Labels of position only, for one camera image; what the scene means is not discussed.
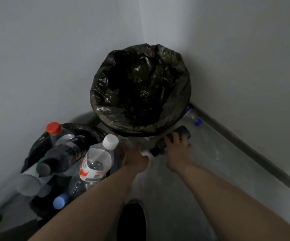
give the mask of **black shoe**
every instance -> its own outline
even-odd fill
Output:
[[[142,206],[130,201],[123,209],[117,226],[117,241],[146,241],[146,218]]]

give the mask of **person's left arm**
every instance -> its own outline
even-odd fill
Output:
[[[70,203],[29,241],[103,240],[134,178],[147,168],[148,161],[137,148],[129,150],[122,168]]]

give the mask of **orange and white label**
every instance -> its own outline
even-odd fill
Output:
[[[79,171],[79,176],[84,181],[94,181],[96,179],[101,179],[104,176],[104,171],[97,171],[91,169],[87,165],[87,154],[81,162],[81,167]]]

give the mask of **person's right arm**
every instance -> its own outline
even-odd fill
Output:
[[[190,161],[190,147],[183,135],[173,143],[165,137],[167,167],[176,172],[193,193],[222,240],[290,240],[290,225],[241,189]]]

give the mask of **gray wall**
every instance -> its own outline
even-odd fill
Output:
[[[108,52],[142,42],[136,0],[0,0],[0,188],[49,122],[91,112]]]
[[[145,42],[180,52],[191,100],[290,175],[290,0],[139,0]]]

